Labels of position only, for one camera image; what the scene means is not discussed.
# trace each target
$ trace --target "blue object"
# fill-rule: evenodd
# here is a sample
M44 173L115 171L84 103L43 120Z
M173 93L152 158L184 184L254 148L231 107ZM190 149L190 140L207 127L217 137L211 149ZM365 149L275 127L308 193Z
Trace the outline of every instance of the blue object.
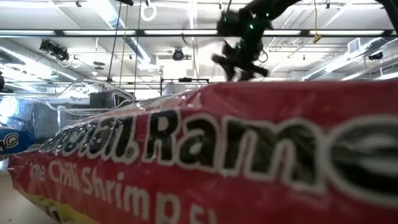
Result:
M0 155L25 151L34 144L34 137L27 131L10 127L0 127Z

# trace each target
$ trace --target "yellow wire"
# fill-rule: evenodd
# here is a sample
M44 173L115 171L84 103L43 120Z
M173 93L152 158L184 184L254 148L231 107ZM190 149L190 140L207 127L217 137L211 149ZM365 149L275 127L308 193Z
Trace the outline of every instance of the yellow wire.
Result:
M127 21L129 19L129 6L126 6L126 21L124 23L124 39L126 39L126 31L127 31ZM123 61L124 61L124 48L126 46L126 41L123 41L123 52L122 52L122 62L121 62L121 68L120 68L120 77L119 77L119 88L121 86L122 82L122 71L123 71Z
M313 0L313 4L315 6L315 37L318 35L318 8L317 8L317 0Z

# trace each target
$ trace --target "hanging rope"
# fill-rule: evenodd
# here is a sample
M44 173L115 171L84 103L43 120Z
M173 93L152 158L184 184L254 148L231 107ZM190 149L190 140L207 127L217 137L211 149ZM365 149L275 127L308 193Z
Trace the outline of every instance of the hanging rope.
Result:
M315 35L318 35L318 8L317 8L317 0L313 0L313 5L315 6Z
M122 12L122 4L119 6L119 16L118 16L118 23L116 24L116 32L114 34L113 40L113 49L112 49L112 56L111 56L111 63L109 64L109 73L108 78L106 79L107 82L111 82L111 70L112 70L112 62L113 62L113 55L114 55L114 48L116 46L116 38L118 38L118 29L119 29L119 22L120 22L120 15Z
M129 20L129 6L127 5L126 7L126 21L125 21L125 28L124 28L124 40L126 40L126 31L127 31L127 22ZM122 65L120 68L120 76L119 76L119 88L121 86L122 83L122 71L123 71L123 62L124 62L124 48L126 46L126 41L123 41L123 52L122 52Z
M142 7L142 0L139 1L139 11L141 12L141 7ZM138 28L139 30L139 25L141 24L141 16L138 17ZM134 70L134 96L136 96L136 83L137 83L137 62L138 62L138 49L136 53L136 68Z

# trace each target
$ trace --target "hanging ring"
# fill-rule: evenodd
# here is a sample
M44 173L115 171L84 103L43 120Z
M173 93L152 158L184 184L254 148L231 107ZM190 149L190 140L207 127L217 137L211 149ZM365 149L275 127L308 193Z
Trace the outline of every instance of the hanging ring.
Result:
M150 17L145 16L145 9L153 10L152 15ZM149 22L149 21L152 21L153 19L155 19L156 15L157 15L156 6L154 6L153 4L150 4L149 6L144 6L141 9L141 18L146 22Z

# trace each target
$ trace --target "instant ramen package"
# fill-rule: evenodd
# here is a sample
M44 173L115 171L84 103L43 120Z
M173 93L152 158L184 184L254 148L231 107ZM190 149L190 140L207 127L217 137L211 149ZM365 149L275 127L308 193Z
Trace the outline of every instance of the instant ramen package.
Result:
M397 82L222 83L12 156L60 223L398 223Z
M26 151L33 143L33 134L0 124L0 161Z

